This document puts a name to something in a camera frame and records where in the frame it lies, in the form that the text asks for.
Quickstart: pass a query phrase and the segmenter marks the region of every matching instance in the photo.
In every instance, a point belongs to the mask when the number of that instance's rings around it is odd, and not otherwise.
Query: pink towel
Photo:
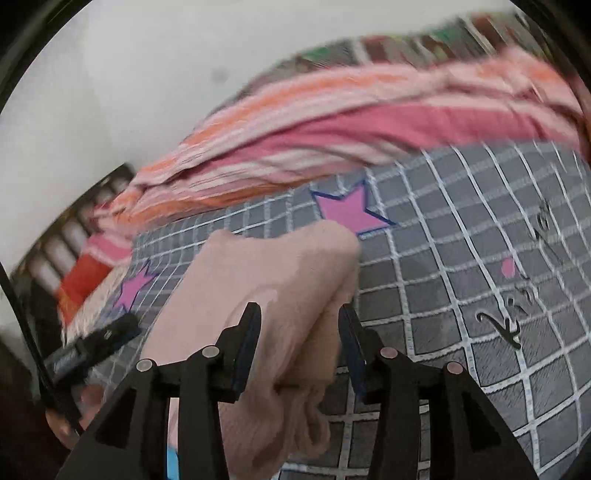
[[[248,385],[235,404],[220,404],[228,469],[246,480],[269,478],[288,456],[317,456],[329,445],[318,409],[333,381],[337,315],[351,300],[359,242],[328,220],[275,239],[216,231],[195,257],[148,336],[143,358],[185,360],[236,325],[247,302],[261,306],[262,327]],[[178,403],[168,442],[177,444]]]

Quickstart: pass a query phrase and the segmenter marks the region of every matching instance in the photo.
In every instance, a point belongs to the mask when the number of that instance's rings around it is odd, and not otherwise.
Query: pink fabric
[[[327,449],[329,424],[318,405],[334,379],[338,310],[355,293],[358,255],[356,236],[328,220],[275,239],[216,231],[158,315],[141,356],[163,365],[215,343],[247,302],[261,306],[246,390],[235,404],[219,404],[233,477],[267,479],[290,454]],[[178,402],[170,412],[176,447]]]
[[[568,84],[516,47],[429,70],[389,64],[310,73],[214,114],[96,215],[101,227],[135,235],[419,149],[511,139],[580,150],[573,118],[582,121],[582,111]],[[385,153],[384,143],[394,150]]]
[[[104,232],[91,235],[82,249],[105,265],[115,267],[129,263],[131,259],[131,241],[116,233]]]

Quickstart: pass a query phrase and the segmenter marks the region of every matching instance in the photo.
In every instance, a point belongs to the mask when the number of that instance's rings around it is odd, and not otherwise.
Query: gray checkered bedsheet
[[[135,242],[128,273],[149,261],[156,274],[132,308],[144,334],[92,378],[108,393],[123,379],[160,308],[214,230],[282,235],[321,218],[310,189],[343,194],[366,178],[369,208],[397,224],[360,237],[355,306],[361,321],[415,361],[463,364],[540,478],[559,478],[591,431],[588,175],[577,154],[554,144],[449,147],[147,232]],[[507,278],[502,262],[512,257],[517,274]],[[112,310],[115,297],[97,327],[121,314]],[[521,349],[495,328],[506,317],[512,331],[521,328]],[[367,475],[379,411],[355,399],[346,367],[339,367],[322,409],[330,419],[330,449],[318,459],[288,461],[277,474],[281,480]],[[421,479],[429,469],[428,410],[428,404],[420,407]]]

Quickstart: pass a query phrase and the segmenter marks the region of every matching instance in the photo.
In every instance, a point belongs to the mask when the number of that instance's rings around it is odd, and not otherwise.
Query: star print
[[[121,293],[119,294],[119,298],[113,305],[114,309],[122,306],[126,312],[131,310],[131,306],[134,304],[134,300],[138,295],[138,292],[143,286],[150,283],[156,276],[153,273],[148,273],[149,266],[150,262],[146,262],[146,264],[135,277],[131,277],[123,281],[121,284]]]
[[[323,218],[334,220],[357,235],[396,225],[395,222],[368,209],[369,190],[365,180],[341,196],[313,190],[311,193]]]

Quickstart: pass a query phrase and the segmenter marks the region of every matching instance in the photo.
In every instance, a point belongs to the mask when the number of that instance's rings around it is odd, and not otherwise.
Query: pink striped fabric
[[[343,80],[350,78],[358,86]],[[429,70],[371,65],[311,73],[214,114],[96,216],[103,229],[135,235],[424,148],[509,139],[581,150],[581,125],[568,84],[516,47]]]

